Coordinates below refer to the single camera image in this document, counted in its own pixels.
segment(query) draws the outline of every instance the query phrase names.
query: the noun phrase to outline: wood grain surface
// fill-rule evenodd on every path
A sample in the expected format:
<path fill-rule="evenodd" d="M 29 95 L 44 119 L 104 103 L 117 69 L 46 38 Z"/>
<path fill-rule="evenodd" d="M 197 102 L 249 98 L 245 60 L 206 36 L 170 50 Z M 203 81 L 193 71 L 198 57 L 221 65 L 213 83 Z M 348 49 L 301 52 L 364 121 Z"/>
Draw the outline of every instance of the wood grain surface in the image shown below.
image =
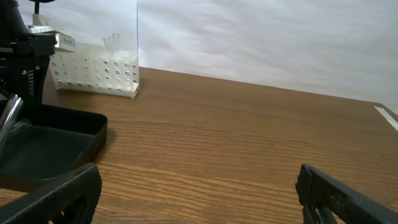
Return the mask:
<path fill-rule="evenodd" d="M 398 132 L 373 107 L 383 105 L 141 74 L 135 100 L 55 91 L 46 81 L 44 103 L 109 119 L 93 223 L 302 223 L 301 164 L 398 208 Z M 0 203 L 21 195 L 1 190 Z"/>

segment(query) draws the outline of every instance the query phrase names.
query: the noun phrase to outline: white wall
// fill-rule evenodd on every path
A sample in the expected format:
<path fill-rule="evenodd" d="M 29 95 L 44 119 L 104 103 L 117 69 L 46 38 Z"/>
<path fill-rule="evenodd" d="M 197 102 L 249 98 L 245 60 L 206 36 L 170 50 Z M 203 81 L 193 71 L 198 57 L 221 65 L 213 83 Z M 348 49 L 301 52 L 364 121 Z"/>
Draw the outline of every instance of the white wall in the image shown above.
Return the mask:
<path fill-rule="evenodd" d="M 119 1 L 81 2 L 128 15 L 135 2 Z M 396 0 L 139 0 L 138 9 L 141 66 L 376 101 L 398 113 Z M 69 23 L 89 24 L 93 10 Z"/>

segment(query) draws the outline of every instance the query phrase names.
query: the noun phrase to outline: white perforated rack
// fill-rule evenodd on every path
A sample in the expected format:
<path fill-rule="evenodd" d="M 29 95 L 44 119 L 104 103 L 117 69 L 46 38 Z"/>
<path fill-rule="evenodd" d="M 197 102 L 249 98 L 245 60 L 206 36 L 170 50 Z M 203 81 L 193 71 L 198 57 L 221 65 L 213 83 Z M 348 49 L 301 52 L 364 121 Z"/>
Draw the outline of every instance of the white perforated rack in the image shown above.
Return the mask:
<path fill-rule="evenodd" d="M 130 52 L 107 54 L 100 46 L 76 44 L 75 53 L 52 55 L 50 69 L 56 89 L 131 98 L 139 90 L 138 55 Z"/>

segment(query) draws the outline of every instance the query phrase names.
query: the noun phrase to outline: silver tube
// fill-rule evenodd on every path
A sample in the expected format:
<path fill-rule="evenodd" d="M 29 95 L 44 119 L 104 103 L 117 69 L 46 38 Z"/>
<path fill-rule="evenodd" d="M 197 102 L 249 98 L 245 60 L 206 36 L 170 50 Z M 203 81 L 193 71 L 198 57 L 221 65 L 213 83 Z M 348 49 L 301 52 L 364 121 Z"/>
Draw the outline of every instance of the silver tube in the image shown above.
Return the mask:
<path fill-rule="evenodd" d="M 6 143 L 12 125 L 17 118 L 24 101 L 18 95 L 11 95 L 0 117 L 0 151 Z"/>

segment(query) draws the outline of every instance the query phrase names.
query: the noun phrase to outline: wooden table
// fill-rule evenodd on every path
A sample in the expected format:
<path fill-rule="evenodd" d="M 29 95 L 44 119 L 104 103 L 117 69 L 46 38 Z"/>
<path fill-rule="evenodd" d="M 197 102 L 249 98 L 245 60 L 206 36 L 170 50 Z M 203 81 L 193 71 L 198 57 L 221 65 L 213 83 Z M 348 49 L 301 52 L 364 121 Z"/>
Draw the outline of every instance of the wooden table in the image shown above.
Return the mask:
<path fill-rule="evenodd" d="M 141 74 L 135 100 L 45 85 L 44 103 L 109 119 L 93 223 L 302 223 L 301 164 L 398 208 L 398 132 L 373 107 L 383 105 Z M 2 190 L 0 202 L 20 195 Z"/>

